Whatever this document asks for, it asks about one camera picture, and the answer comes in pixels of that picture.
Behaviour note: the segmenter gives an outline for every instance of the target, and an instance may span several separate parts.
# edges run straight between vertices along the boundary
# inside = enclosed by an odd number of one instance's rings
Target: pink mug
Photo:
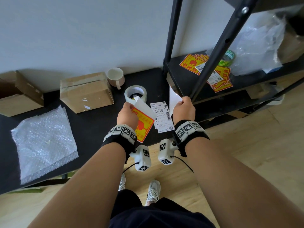
[[[121,89],[120,87],[125,83],[125,76],[123,74],[123,70],[120,68],[109,69],[106,76],[110,85],[117,87],[119,90]]]

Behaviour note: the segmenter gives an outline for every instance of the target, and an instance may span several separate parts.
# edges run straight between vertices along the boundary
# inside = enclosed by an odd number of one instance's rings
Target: screw
[[[242,9],[242,14],[246,14],[248,13],[249,11],[249,8],[247,6],[245,6],[243,9]]]

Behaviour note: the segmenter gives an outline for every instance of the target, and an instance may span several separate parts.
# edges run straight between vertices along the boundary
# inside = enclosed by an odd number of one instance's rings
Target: green tape roll
[[[223,56],[223,59],[219,62],[219,66],[228,67],[230,66],[235,59],[235,54],[231,50],[227,50],[225,55]]]

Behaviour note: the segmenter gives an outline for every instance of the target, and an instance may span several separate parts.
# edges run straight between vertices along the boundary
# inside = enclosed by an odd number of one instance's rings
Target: person's right arm
[[[195,108],[184,97],[173,111],[174,123],[194,121]],[[277,188],[207,138],[185,147],[188,164],[221,228],[304,227],[304,214]]]

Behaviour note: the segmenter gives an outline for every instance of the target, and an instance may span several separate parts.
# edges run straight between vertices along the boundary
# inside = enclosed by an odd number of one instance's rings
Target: person's left hand
[[[138,125],[138,117],[132,113],[131,109],[134,107],[131,103],[125,102],[123,108],[118,113],[117,125],[126,124],[130,126],[134,131]]]

